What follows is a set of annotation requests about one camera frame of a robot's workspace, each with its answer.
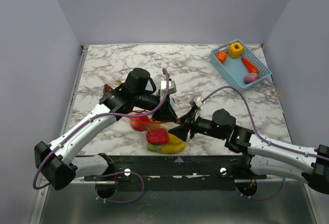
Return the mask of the yellow toy lemon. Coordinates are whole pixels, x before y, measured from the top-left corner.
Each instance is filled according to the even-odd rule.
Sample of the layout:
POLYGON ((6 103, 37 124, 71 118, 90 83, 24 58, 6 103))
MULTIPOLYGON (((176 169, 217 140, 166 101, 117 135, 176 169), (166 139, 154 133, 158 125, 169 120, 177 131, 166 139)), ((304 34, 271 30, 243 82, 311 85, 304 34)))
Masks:
POLYGON ((183 141, 179 139, 177 136, 168 133, 168 144, 170 145, 178 145, 181 144, 183 141))

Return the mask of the yellow toy orange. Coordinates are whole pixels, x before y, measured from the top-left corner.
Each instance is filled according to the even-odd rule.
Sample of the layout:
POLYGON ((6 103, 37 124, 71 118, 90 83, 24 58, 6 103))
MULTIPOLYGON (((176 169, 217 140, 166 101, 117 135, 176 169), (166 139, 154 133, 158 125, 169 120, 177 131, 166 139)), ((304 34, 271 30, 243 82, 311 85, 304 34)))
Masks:
POLYGON ((161 127, 161 125, 157 122, 151 122, 148 124, 148 126, 149 126, 149 130, 155 130, 161 127))

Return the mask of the clear zip top bag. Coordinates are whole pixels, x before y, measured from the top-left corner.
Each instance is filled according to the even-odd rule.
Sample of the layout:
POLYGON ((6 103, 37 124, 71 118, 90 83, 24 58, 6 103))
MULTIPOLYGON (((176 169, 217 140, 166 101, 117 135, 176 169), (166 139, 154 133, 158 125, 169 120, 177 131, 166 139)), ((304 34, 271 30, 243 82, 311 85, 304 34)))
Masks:
POLYGON ((146 149, 159 154, 177 154, 182 152, 186 143, 168 131, 177 125, 172 122, 154 121, 151 115, 132 118, 129 117, 132 130, 143 139, 146 149))

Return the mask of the red toy bell pepper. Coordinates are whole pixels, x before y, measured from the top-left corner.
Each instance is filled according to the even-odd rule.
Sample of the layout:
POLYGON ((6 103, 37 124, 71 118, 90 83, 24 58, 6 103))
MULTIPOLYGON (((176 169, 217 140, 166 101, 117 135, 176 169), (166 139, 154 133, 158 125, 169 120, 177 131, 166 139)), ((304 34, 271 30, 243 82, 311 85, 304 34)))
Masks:
POLYGON ((147 142, 152 145, 163 145, 168 142, 168 131, 165 128, 152 130, 146 134, 147 142))

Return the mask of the yellow toy corn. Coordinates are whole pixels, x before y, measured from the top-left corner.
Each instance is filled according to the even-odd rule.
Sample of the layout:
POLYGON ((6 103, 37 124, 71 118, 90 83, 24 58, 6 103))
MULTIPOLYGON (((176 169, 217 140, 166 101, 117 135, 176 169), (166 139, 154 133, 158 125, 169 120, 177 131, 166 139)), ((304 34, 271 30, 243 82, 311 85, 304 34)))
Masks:
POLYGON ((166 144, 160 148, 161 154, 176 154, 181 152, 186 146, 185 142, 180 144, 166 144))

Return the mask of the red toy apple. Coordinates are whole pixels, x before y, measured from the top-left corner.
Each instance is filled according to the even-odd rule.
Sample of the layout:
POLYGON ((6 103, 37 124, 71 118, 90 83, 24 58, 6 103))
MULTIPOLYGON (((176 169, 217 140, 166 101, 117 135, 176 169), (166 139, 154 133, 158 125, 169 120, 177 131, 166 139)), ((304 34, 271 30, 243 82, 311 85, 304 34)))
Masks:
POLYGON ((137 132, 145 132, 149 130, 148 124, 148 116, 130 118, 130 126, 133 130, 137 132))

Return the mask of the blue plastic basket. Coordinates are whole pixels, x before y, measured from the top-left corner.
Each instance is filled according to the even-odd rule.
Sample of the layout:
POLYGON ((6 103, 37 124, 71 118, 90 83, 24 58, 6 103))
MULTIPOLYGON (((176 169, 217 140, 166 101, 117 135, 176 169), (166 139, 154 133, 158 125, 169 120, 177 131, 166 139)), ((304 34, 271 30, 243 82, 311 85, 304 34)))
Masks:
POLYGON ((238 89, 240 92, 263 83, 268 77, 271 76, 271 71, 269 68, 241 40, 233 40, 229 44, 212 49, 210 52, 210 63, 224 78, 228 85, 238 89), (240 42, 244 46, 243 53, 235 59, 231 58, 228 54, 229 46, 234 42, 240 42), (221 64, 216 58, 217 53, 220 51, 227 53, 227 59, 224 64, 221 64), (258 75, 260 76, 258 80, 250 84, 244 83, 244 77, 249 74, 249 71, 242 63, 241 58, 246 58, 258 69, 258 75))

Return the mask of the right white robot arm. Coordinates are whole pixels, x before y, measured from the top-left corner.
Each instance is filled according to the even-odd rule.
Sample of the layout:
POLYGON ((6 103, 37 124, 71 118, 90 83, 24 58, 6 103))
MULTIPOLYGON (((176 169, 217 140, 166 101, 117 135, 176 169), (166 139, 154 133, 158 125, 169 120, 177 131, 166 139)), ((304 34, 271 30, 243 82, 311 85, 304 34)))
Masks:
POLYGON ((328 194, 328 146, 317 148, 288 144, 266 138, 241 127, 225 109, 216 110, 210 120, 201 118, 196 107, 180 118, 179 126, 169 130, 182 141, 202 134, 225 142, 235 153, 247 155, 248 161, 236 166, 244 179, 251 175, 274 175, 306 183, 311 189, 328 194))

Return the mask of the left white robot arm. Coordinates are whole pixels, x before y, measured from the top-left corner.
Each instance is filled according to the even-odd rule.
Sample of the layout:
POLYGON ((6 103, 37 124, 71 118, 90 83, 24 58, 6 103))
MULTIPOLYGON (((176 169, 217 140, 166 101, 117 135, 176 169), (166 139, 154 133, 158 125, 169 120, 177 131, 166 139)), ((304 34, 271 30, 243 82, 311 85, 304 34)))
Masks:
POLYGON ((118 87, 105 85, 99 103, 76 126, 49 144, 41 141, 34 147, 37 175, 43 175, 55 190, 68 186, 75 178, 98 175, 102 180, 113 177, 114 168, 106 155, 78 160, 77 154, 105 128, 122 117, 151 116, 156 122, 176 122, 177 114, 170 103, 176 85, 166 69, 160 87, 142 68, 134 68, 118 87))

